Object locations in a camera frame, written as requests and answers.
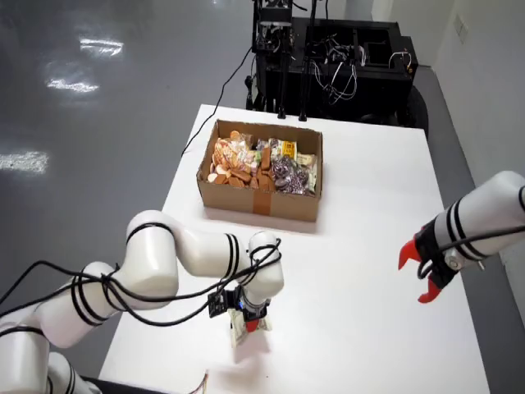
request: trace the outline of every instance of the brown tape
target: brown tape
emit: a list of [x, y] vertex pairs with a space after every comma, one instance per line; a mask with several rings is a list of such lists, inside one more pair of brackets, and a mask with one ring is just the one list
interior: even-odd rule
[[253, 191], [253, 213], [270, 216], [272, 210], [272, 193], [260, 190]]

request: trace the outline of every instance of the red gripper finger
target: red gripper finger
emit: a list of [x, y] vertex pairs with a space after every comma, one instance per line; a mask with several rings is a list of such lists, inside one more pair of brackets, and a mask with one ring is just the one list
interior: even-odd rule
[[252, 320], [251, 322], [246, 322], [246, 331], [247, 332], [254, 332], [257, 330], [257, 326], [259, 325], [259, 320]]
[[440, 293], [441, 293], [441, 289], [438, 286], [436, 286], [436, 284], [433, 281], [429, 279], [428, 280], [428, 293], [421, 294], [418, 298], [418, 301], [421, 302], [422, 304], [427, 304], [435, 300], [436, 297]]
[[399, 252], [398, 269], [401, 269], [408, 259], [421, 262], [421, 257], [419, 256], [418, 250], [416, 249], [416, 241], [414, 239], [404, 244], [404, 246], [401, 248], [401, 251]]

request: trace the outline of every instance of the snack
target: snack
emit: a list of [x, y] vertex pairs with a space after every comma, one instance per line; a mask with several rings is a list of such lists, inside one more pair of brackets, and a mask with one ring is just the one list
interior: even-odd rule
[[259, 163], [256, 163], [255, 161], [253, 161], [250, 166], [250, 174], [252, 174], [252, 176], [257, 176], [258, 169], [259, 169]]
[[213, 183], [217, 183], [218, 185], [222, 185], [223, 183], [226, 183], [226, 175], [225, 174], [217, 175]]
[[283, 193], [305, 194], [308, 187], [308, 170], [298, 166], [288, 156], [282, 156], [272, 164], [275, 186]]
[[312, 169], [308, 171], [308, 191], [315, 193], [315, 185], [317, 183], [317, 163], [313, 164]]
[[261, 157], [261, 169], [262, 170], [269, 170], [270, 169], [270, 148], [266, 147], [262, 151], [262, 157]]
[[232, 131], [230, 138], [219, 138], [215, 143], [212, 160], [213, 163], [224, 170], [236, 168], [247, 173], [255, 157], [255, 152], [250, 151], [252, 136]]
[[252, 176], [252, 179], [249, 182], [249, 187], [251, 187], [252, 189], [258, 189], [259, 188], [259, 182], [257, 182], [257, 178], [255, 176]]
[[225, 175], [227, 173], [227, 170], [221, 164], [215, 167], [215, 171], [219, 175]]
[[286, 178], [276, 179], [276, 182], [275, 182], [276, 188], [278, 190], [284, 189], [285, 187], [288, 186], [288, 182], [290, 182], [290, 179], [286, 179]]
[[265, 141], [265, 140], [259, 140], [257, 141], [257, 146], [255, 147], [255, 150], [261, 152], [264, 148], [266, 148], [267, 146], [270, 146], [270, 144], [268, 143], [268, 141]]
[[302, 154], [297, 153], [297, 163], [300, 166], [312, 168], [313, 165], [316, 163], [317, 158], [315, 154]]
[[241, 170], [236, 170], [235, 168], [231, 170], [231, 175], [238, 177], [243, 182], [250, 182], [250, 180], [252, 179], [252, 177], [246, 172], [241, 171]]
[[288, 156], [289, 158], [297, 160], [296, 142], [282, 141], [277, 138], [271, 138], [268, 142], [272, 147], [272, 161], [282, 156]]

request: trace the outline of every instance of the cable bundle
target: cable bundle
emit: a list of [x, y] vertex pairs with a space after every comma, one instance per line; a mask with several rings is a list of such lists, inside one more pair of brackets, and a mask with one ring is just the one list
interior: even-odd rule
[[[146, 318], [143, 318], [142, 316], [137, 314], [126, 303], [126, 301], [123, 299], [123, 297], [121, 296], [119, 291], [123, 292], [124, 294], [126, 294], [127, 296], [129, 296], [129, 297], [131, 297], [131, 298], [133, 298], [135, 300], [139, 300], [139, 301], [143, 301], [143, 302], [152, 302], [152, 303], [171, 302], [171, 301], [176, 301], [176, 300], [188, 300], [189, 298], [203, 296], [203, 295], [207, 294], [208, 292], [212, 291], [215, 288], [216, 288], [216, 290], [213, 292], [213, 294], [219, 294], [219, 293], [222, 292], [222, 290], [224, 290], [224, 288], [229, 283], [233, 282], [234, 280], [239, 279], [239, 278], [244, 277], [244, 276], [249, 276], [250, 274], [252, 274], [252, 277], [254, 277], [255, 274], [258, 272], [258, 270], [266, 268], [266, 267], [269, 267], [270, 265], [279, 262], [281, 260], [281, 252], [279, 252], [279, 250], [278, 250], [280, 244], [281, 244], [281, 239], [278, 238], [277, 239], [277, 243], [275, 245], [265, 245], [265, 246], [258, 247], [257, 249], [253, 250], [249, 254], [249, 258], [250, 258], [250, 262], [251, 262], [250, 267], [245, 268], [245, 269], [243, 269], [241, 271], [238, 271], [237, 273], [235, 273], [231, 277], [223, 278], [220, 281], [213, 283], [211, 286], [208, 286], [205, 289], [202, 289], [201, 291], [197, 291], [195, 293], [190, 293], [190, 294], [185, 294], [185, 295], [173, 295], [173, 296], [166, 296], [166, 297], [140, 295], [140, 294], [134, 293], [133, 291], [130, 291], [130, 290], [126, 289], [118, 280], [116, 280], [114, 277], [112, 277], [112, 274], [114, 272], [116, 272], [116, 271], [114, 271], [113, 273], [111, 273], [109, 275], [102, 275], [101, 277], [96, 277], [94, 275], [90, 275], [90, 274], [84, 273], [84, 272], [71, 271], [69, 269], [65, 269], [65, 268], [59, 267], [56, 264], [49, 263], [48, 261], [40, 260], [40, 261], [37, 261], [37, 262], [31, 264], [24, 271], [24, 273], [22, 273], [22, 275], [16, 280], [16, 282], [11, 286], [11, 288], [6, 292], [6, 294], [4, 294], [2, 296], [2, 298], [0, 298], [0, 305], [21, 284], [21, 282], [24, 280], [24, 278], [27, 277], [38, 266], [45, 266], [45, 267], [51, 268], [51, 269], [53, 269], [55, 271], [58, 271], [60, 273], [63, 273], [65, 275], [73, 277], [71, 283], [61, 287], [60, 289], [58, 289], [56, 291], [53, 291], [52, 293], [50, 293], [50, 294], [48, 294], [48, 295], [46, 295], [44, 297], [40, 297], [37, 300], [32, 300], [32, 301], [27, 302], [27, 303], [25, 303], [23, 305], [17, 306], [15, 308], [9, 309], [6, 312], [1, 313], [0, 314], [0, 319], [2, 319], [4, 316], [7, 316], [8, 314], [11, 314], [11, 313], [16, 312], [18, 310], [22, 310], [22, 309], [27, 308], [27, 307], [29, 307], [31, 305], [36, 305], [36, 304], [40, 304], [40, 303], [43, 303], [45, 301], [51, 300], [52, 298], [54, 298], [56, 296], [59, 296], [60, 294], [66, 292], [66, 291], [69, 291], [69, 290], [71, 290], [71, 297], [72, 298], [76, 297], [75, 288], [78, 288], [79, 295], [80, 295], [81, 292], [82, 292], [82, 290], [81, 290], [82, 286], [84, 284], [100, 283], [102, 285], [102, 287], [103, 287], [104, 295], [106, 296], [107, 302], [113, 308], [115, 308], [116, 310], [120, 310], [122, 312], [128, 312], [135, 319], [137, 319], [141, 323], [147, 324], [149, 326], [154, 326], [154, 327], [172, 327], [172, 326], [176, 326], [178, 324], [181, 324], [183, 322], [186, 322], [186, 321], [190, 320], [191, 318], [197, 316], [199, 313], [201, 313], [203, 310], [205, 310], [208, 307], [210, 299], [208, 298], [208, 300], [202, 306], [197, 308], [191, 314], [188, 314], [187, 316], [184, 316], [183, 318], [178, 318], [177, 320], [173, 320], [173, 321], [170, 321], [170, 322], [154, 322], [152, 320], [148, 320]], [[269, 250], [269, 252], [262, 259], [255, 259], [254, 260], [253, 259], [253, 255], [255, 253], [259, 252], [260, 250]], [[272, 253], [274, 251], [277, 251], [277, 253], [278, 253], [277, 258], [266, 262], [266, 260], [270, 257], [270, 255], [272, 255]], [[111, 298], [110, 298], [110, 292], [117, 299], [117, 301], [121, 304], [122, 308], [118, 308], [118, 307], [116, 307], [114, 305], [114, 303], [111, 301]]]

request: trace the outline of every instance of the white wall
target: white wall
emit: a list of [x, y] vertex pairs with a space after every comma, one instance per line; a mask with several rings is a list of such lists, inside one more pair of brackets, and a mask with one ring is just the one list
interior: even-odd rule
[[[452, 25], [468, 27], [464, 44]], [[457, 0], [435, 71], [477, 185], [501, 170], [525, 176], [525, 2]], [[525, 323], [525, 242], [501, 254]]]
[[420, 64], [433, 66], [454, 0], [374, 0], [372, 19], [399, 23], [412, 38]]
[[[321, 19], [325, 17], [325, 1], [317, 2], [317, 8], [315, 17]], [[301, 11], [297, 7], [294, 7], [294, 16], [310, 17], [310, 11], [312, 10], [312, 0], [294, 0], [294, 2], [301, 7], [304, 7], [308, 12]], [[330, 19], [344, 19], [345, 18], [345, 7], [346, 0], [330, 0], [328, 2], [328, 17]]]
[[394, 0], [374, 0], [372, 4], [372, 19], [374, 21], [389, 21]]

